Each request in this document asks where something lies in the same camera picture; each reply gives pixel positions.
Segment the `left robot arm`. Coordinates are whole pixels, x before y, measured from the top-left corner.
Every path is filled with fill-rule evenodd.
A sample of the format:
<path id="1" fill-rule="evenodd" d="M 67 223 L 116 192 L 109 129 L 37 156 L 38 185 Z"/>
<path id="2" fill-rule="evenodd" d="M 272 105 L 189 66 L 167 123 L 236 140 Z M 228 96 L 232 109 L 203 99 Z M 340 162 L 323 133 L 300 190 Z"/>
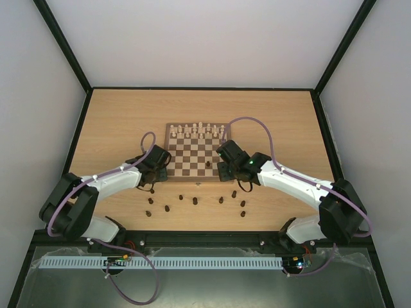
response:
<path id="1" fill-rule="evenodd" d="M 121 225 L 108 217 L 94 215 L 96 204 L 126 189 L 167 180 L 166 166 L 171 153 L 154 145 L 149 153 L 126 160 L 122 165 L 99 175 L 64 174 L 39 211 L 49 236 L 74 241 L 112 242 Z"/>

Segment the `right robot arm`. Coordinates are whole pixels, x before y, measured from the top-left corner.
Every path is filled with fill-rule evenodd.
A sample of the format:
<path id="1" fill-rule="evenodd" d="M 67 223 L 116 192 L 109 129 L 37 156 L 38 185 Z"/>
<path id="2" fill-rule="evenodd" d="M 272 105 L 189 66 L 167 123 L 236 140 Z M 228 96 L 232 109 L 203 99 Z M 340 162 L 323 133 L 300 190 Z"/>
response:
<path id="1" fill-rule="evenodd" d="M 236 180 L 277 189 L 317 210 L 306 218 L 290 218 L 277 235 L 279 244 L 292 252 L 310 241 L 328 239 L 335 244 L 349 244 L 357 235 L 366 215 L 365 207 L 350 182 L 319 180 L 275 162 L 256 152 L 249 155 L 234 141 L 228 140 L 216 150 L 222 182 Z"/>

